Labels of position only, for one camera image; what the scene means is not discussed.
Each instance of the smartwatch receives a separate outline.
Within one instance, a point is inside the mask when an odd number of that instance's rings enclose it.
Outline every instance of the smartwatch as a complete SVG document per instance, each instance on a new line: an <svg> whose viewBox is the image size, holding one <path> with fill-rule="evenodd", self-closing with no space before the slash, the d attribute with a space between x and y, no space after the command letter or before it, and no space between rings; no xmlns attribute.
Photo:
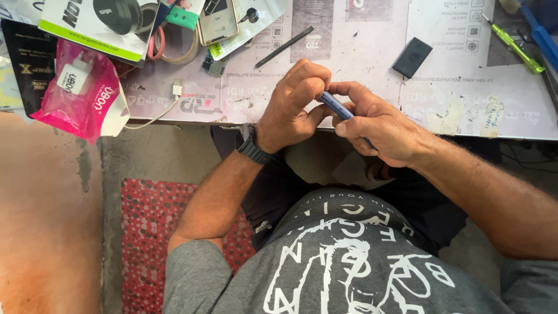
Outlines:
<svg viewBox="0 0 558 314"><path fill-rule="evenodd" d="M246 155L258 164L266 164L273 155L259 149L254 144L256 140L256 128L251 123L245 123L235 138L237 151Z"/></svg>

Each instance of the red mat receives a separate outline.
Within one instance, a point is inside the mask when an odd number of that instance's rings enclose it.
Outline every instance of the red mat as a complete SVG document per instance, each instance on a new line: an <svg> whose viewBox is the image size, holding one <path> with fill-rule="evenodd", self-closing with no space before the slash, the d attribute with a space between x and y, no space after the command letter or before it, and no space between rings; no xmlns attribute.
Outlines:
<svg viewBox="0 0 558 314"><path fill-rule="evenodd" d="M162 313L167 244L195 184L124 179L122 181L123 313ZM254 254L242 210L224 239L224 255L233 273Z"/></svg>

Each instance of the headphone box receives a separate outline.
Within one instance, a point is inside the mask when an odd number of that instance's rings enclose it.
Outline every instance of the headphone box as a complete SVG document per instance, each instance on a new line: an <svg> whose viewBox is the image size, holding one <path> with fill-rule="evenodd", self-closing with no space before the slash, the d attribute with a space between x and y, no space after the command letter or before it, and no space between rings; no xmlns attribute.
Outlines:
<svg viewBox="0 0 558 314"><path fill-rule="evenodd" d="M103 54L145 58L157 0L48 0L39 28Z"/></svg>

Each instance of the pink packaging bag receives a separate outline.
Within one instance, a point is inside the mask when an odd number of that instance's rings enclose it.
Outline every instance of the pink packaging bag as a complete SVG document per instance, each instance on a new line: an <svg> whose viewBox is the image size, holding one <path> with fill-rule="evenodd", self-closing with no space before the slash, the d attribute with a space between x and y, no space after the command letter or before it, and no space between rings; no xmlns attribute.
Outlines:
<svg viewBox="0 0 558 314"><path fill-rule="evenodd" d="M60 39L56 77L31 117L94 144L100 136L118 136L130 113L112 62Z"/></svg>

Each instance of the man's left hand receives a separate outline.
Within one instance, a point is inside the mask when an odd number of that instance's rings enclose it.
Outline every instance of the man's left hand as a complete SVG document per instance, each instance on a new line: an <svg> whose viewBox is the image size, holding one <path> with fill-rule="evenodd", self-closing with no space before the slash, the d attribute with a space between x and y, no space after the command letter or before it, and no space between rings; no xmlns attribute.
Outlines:
<svg viewBox="0 0 558 314"><path fill-rule="evenodd" d="M261 120L256 124L256 145L268 154L308 139L318 125L332 113L325 104L310 112L306 107L329 89L331 71L300 59L282 78Z"/></svg>

